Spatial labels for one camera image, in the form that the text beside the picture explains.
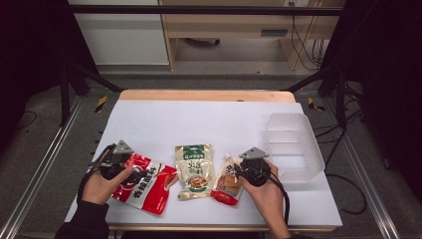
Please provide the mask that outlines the person's right hand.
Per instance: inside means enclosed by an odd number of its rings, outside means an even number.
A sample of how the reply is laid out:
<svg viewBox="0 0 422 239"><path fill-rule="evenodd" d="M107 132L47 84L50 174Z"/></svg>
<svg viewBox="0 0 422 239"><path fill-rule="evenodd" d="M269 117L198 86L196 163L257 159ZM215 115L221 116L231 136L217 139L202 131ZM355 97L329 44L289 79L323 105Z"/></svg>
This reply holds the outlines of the person's right hand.
<svg viewBox="0 0 422 239"><path fill-rule="evenodd" d="M269 229L281 231L285 227L283 216L283 193L270 179L259 187L251 185L244 177L239 178L244 189L252 197L258 211Z"/></svg>

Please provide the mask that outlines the clear plastic container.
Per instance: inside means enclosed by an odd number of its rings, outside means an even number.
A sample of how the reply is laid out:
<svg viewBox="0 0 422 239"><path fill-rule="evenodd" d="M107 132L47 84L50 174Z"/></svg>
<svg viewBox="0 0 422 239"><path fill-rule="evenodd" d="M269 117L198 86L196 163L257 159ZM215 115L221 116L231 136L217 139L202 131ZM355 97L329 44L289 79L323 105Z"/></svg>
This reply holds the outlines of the clear plastic container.
<svg viewBox="0 0 422 239"><path fill-rule="evenodd" d="M304 114L271 114L265 136L270 161L279 168L282 181L308 182L323 171L323 159Z"/></svg>

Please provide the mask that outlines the black metal frame bar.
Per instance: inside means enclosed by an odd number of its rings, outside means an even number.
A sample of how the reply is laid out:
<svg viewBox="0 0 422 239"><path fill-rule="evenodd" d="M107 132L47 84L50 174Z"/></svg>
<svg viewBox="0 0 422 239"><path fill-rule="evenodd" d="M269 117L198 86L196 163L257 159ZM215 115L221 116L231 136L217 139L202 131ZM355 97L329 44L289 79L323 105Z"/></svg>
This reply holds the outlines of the black metal frame bar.
<svg viewBox="0 0 422 239"><path fill-rule="evenodd" d="M190 14L190 15L283 15L340 16L341 8L242 7L242 6L142 6L69 5L63 10L87 14Z"/></svg>

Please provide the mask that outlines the small beige and red packet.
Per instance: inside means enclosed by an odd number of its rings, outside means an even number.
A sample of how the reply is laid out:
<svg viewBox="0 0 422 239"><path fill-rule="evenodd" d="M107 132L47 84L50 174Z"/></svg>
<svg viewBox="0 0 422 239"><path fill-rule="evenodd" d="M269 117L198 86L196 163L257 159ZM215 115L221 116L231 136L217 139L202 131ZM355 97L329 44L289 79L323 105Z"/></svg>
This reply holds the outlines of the small beige and red packet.
<svg viewBox="0 0 422 239"><path fill-rule="evenodd" d="M211 196L217 201L231 206L238 204L243 187L236 176L235 167L240 162L239 158L233 157L230 153L225 154L225 162L220 168L211 191Z"/></svg>

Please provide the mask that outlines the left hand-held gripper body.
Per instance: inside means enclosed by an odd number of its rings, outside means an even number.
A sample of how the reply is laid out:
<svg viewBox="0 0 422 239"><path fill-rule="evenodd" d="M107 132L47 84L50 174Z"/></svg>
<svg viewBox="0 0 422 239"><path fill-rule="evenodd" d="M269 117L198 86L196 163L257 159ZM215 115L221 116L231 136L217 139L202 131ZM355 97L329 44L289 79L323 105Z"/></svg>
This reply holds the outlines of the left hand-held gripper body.
<svg viewBox="0 0 422 239"><path fill-rule="evenodd" d="M134 150L124 141L108 145L100 154L100 156L89 164L89 172L99 171L103 178L107 180L114 179L123 170L126 169L128 162ZM122 185L138 184L139 181L146 177L148 170L135 167L132 174L124 180Z"/></svg>

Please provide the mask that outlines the red and white snack packet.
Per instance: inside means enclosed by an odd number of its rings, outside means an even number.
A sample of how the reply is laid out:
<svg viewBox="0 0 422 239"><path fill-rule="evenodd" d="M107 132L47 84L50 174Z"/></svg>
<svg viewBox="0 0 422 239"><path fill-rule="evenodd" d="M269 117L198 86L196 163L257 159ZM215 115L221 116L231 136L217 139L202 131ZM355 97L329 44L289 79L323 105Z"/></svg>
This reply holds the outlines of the red and white snack packet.
<svg viewBox="0 0 422 239"><path fill-rule="evenodd" d="M177 170L138 153L133 153L124 166L133 168L132 175L111 196L135 208L160 215L166 206L169 188L178 180Z"/></svg>

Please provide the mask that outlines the person's left hand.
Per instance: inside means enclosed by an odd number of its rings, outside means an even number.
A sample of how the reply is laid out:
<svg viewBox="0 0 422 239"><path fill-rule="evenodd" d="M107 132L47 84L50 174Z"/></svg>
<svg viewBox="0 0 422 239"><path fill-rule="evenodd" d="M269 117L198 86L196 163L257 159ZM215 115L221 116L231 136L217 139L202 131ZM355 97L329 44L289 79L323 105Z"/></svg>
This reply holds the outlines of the person's left hand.
<svg viewBox="0 0 422 239"><path fill-rule="evenodd" d="M113 179L105 179L97 170L88 179L82 193L82 200L104 205L117 187L132 175L131 167L124 169Z"/></svg>

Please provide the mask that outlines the white cabinet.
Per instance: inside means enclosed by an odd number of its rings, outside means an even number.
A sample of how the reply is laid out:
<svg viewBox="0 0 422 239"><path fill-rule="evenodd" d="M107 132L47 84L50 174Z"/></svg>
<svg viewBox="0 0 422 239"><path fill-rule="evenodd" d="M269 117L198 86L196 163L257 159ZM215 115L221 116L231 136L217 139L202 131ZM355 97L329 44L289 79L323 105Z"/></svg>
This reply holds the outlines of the white cabinet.
<svg viewBox="0 0 422 239"><path fill-rule="evenodd" d="M159 14L76 14L97 65L167 65Z"/></svg>

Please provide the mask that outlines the yellow and black tape strip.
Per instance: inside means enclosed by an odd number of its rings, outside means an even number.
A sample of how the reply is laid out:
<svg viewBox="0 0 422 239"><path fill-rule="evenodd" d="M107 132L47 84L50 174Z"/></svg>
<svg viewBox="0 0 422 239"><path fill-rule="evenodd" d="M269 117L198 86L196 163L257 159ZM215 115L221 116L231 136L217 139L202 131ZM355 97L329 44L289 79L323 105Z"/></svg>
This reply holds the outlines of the yellow and black tape strip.
<svg viewBox="0 0 422 239"><path fill-rule="evenodd" d="M308 98L309 109L325 112L325 107L317 106L312 98Z"/></svg>
<svg viewBox="0 0 422 239"><path fill-rule="evenodd" d="M101 96L95 109L95 113L100 113L106 103L107 96Z"/></svg>

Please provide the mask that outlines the white table sheet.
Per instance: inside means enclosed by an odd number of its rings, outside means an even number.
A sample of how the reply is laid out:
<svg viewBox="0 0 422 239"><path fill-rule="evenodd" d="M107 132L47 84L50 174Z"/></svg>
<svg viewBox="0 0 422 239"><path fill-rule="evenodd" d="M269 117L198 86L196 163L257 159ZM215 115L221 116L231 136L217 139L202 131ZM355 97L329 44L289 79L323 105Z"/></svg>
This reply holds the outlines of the white table sheet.
<svg viewBox="0 0 422 239"><path fill-rule="evenodd" d="M226 153L239 156L253 146L268 152L266 125L274 113L304 114L298 103L120 100L110 114L99 147L122 139L139 154L173 164L176 146L209 143L214 166L220 168ZM323 171L308 182L282 183L291 200L290 227L331 230L341 226ZM111 199L106 221L122 230L165 226L257 230L265 226L248 194L242 194L236 206L229 206L211 197L180 200L180 189L179 184L171 188L160 215Z"/></svg>

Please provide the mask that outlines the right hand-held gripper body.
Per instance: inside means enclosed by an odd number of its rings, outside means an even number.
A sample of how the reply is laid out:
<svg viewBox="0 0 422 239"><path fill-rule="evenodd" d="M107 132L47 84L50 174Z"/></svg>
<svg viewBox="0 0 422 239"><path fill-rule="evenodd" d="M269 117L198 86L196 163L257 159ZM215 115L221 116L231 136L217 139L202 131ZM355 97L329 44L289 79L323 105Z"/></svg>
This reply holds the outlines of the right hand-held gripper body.
<svg viewBox="0 0 422 239"><path fill-rule="evenodd" d="M260 187L270 178L271 169L265 161L269 155L263 150L253 146L243 152L240 157L241 171L239 175L243 176L251 185Z"/></svg>

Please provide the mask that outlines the green and beige snack packet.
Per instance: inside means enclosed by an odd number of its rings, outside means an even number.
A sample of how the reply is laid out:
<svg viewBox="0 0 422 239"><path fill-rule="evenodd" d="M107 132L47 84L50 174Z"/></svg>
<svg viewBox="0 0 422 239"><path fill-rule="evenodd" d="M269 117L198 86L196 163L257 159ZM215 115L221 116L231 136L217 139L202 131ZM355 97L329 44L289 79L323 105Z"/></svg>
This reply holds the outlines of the green and beige snack packet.
<svg viewBox="0 0 422 239"><path fill-rule="evenodd" d="M180 200L211 195L215 182L215 169L210 144L176 146L175 164L179 182L182 185L178 194Z"/></svg>

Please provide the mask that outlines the grey object under desk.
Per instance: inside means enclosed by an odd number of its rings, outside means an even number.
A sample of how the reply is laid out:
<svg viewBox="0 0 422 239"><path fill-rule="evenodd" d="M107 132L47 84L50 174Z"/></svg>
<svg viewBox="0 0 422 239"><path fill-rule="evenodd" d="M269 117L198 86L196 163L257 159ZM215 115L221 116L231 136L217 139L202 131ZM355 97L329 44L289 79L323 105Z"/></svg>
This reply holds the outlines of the grey object under desk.
<svg viewBox="0 0 422 239"><path fill-rule="evenodd" d="M189 46L193 47L214 47L221 43L220 39L195 39L195 38L184 38L184 42Z"/></svg>

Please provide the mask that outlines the aluminium floor rail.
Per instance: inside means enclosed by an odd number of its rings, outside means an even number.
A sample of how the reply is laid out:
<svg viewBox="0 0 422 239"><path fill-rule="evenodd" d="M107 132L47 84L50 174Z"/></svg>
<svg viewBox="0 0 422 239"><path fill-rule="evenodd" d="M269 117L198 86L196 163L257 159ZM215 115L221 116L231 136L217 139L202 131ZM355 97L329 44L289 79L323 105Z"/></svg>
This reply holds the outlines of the aluminium floor rail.
<svg viewBox="0 0 422 239"><path fill-rule="evenodd" d="M322 101L332 121L337 123L334 100L327 98ZM343 182L347 180L353 182L350 187L360 193L361 199L358 199L358 202L363 201L366 209L361 209L361 213L356 215L345 212L344 208L338 209L343 219L341 231L349 230L350 235L355 232L355 238L371 238L372 234L374 234L377 239L401 239L348 135L351 132L349 124L353 119L361 115L361 109L355 100L347 100L344 103L344 109L347 130L340 127L337 132L340 135L340 155L342 161L347 162L348 166L345 169L330 169L329 172L332 172L336 179L342 177Z"/></svg>
<svg viewBox="0 0 422 239"><path fill-rule="evenodd" d="M51 166L60 152L62 145L80 112L84 100L84 97L75 97L69 117L57 130L54 139L50 143L48 150L44 154L31 180L27 184L27 187L25 188L25 191L23 192L17 205L8 217L6 223L0 229L0 239L14 239L15 235L19 231L20 226L30 210L46 176L50 171Z"/></svg>

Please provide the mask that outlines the black curtain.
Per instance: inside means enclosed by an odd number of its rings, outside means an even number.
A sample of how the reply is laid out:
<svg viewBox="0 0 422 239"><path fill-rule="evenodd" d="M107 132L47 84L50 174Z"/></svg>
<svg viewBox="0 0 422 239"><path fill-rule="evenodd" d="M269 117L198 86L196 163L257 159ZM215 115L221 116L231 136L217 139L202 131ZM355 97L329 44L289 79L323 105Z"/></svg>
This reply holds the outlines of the black curtain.
<svg viewBox="0 0 422 239"><path fill-rule="evenodd" d="M74 14L45 12L69 0L0 0L0 151L10 142L27 101L56 86L61 68L45 42L45 20L71 58L95 73L98 69Z"/></svg>
<svg viewBox="0 0 422 239"><path fill-rule="evenodd" d="M363 87L363 107L383 150L422 199L422 0L345 0L323 63Z"/></svg>

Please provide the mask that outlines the black metal stand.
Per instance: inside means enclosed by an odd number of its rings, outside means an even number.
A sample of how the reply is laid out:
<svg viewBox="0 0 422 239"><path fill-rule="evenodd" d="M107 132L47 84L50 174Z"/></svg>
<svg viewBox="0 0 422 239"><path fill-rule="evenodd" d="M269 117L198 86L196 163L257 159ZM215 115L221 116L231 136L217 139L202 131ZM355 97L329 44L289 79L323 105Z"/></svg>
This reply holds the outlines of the black metal stand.
<svg viewBox="0 0 422 239"><path fill-rule="evenodd" d="M73 64L64 67L59 76L62 107L61 126L65 125L71 116L69 87L72 87L78 96L86 96L90 91L86 79L91 79L115 93L121 93L123 91L123 88L107 81L99 74L81 65Z"/></svg>
<svg viewBox="0 0 422 239"><path fill-rule="evenodd" d="M341 68L328 66L324 69L317 71L316 73L306 77L304 80L286 88L282 89L282 92L294 93L299 89L313 83L317 80L321 80L321 84L317 89L320 96L326 97L336 91L335 94L335 118L342 129L346 129L346 118L344 109L344 96L346 89L345 74Z"/></svg>

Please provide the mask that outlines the wooden shelf unit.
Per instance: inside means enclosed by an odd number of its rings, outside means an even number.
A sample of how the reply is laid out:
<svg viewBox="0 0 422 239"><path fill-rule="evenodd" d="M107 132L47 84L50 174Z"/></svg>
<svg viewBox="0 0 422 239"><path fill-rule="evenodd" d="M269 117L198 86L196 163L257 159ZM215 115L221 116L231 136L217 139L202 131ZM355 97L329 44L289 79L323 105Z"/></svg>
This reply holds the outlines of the wooden shelf unit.
<svg viewBox="0 0 422 239"><path fill-rule="evenodd" d="M158 0L161 6L251 6L342 8L346 0ZM280 42L289 67L294 70L306 56L310 39L328 40L336 16L190 15L161 16L170 62L175 62L176 42L182 38L273 38Z"/></svg>

